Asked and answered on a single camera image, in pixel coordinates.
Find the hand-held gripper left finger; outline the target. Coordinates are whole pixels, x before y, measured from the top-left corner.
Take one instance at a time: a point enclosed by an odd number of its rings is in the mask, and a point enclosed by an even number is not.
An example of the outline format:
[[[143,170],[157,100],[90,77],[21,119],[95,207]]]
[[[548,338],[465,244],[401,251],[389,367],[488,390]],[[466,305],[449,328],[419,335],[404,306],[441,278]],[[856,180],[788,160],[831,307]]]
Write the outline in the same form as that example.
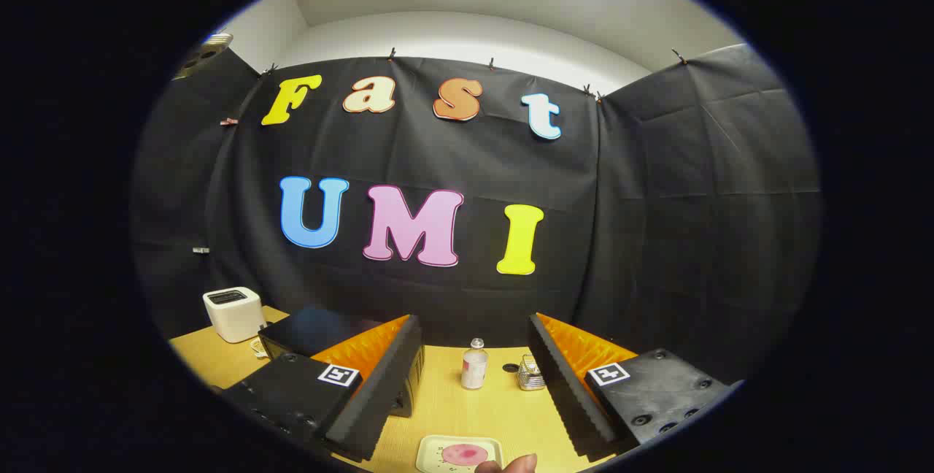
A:
[[[354,334],[314,355],[283,351],[223,389],[248,420],[314,457],[367,461],[424,362],[416,315]]]

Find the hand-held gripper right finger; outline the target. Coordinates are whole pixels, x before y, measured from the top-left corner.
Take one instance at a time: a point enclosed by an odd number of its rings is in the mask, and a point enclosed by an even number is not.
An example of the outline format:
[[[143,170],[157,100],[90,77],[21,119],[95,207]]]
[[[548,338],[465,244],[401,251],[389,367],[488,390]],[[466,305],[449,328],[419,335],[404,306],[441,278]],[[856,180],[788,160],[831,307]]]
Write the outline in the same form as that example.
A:
[[[711,409],[737,388],[667,349],[637,354],[541,313],[528,349],[575,449],[621,455]]]

